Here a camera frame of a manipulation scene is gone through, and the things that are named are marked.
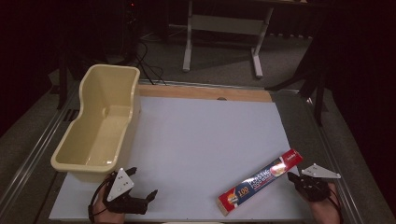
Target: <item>plastic tub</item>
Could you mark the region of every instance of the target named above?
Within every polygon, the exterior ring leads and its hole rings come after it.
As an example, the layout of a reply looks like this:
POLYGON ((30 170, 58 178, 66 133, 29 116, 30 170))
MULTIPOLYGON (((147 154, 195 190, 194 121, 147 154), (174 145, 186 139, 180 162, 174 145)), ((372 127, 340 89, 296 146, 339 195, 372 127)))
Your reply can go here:
POLYGON ((52 155, 54 169, 106 175, 126 164, 140 113, 139 75, 134 67, 104 64, 87 71, 78 117, 52 155))

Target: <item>white board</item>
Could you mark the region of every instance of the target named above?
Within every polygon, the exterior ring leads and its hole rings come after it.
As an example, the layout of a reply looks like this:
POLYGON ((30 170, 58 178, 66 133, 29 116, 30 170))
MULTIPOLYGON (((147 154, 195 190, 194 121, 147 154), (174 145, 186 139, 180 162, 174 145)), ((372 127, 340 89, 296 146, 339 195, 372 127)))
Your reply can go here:
MULTIPOLYGON (((157 189, 145 215, 128 220, 264 221, 311 218, 282 175, 224 217, 221 193, 290 149, 274 103, 141 97, 142 112, 129 167, 137 167, 133 197, 157 189)), ((86 220, 99 183, 68 174, 50 219, 86 220)))

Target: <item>aluminum foil box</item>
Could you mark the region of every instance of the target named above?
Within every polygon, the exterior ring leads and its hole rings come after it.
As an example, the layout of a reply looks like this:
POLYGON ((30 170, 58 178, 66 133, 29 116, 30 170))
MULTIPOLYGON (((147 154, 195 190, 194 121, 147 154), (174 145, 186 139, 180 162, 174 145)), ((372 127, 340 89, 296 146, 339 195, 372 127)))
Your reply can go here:
POLYGON ((221 213, 227 216, 236 207, 271 184, 302 160, 303 157, 295 149, 290 149, 254 175, 251 175, 235 187, 227 190, 217 198, 217 204, 221 213))

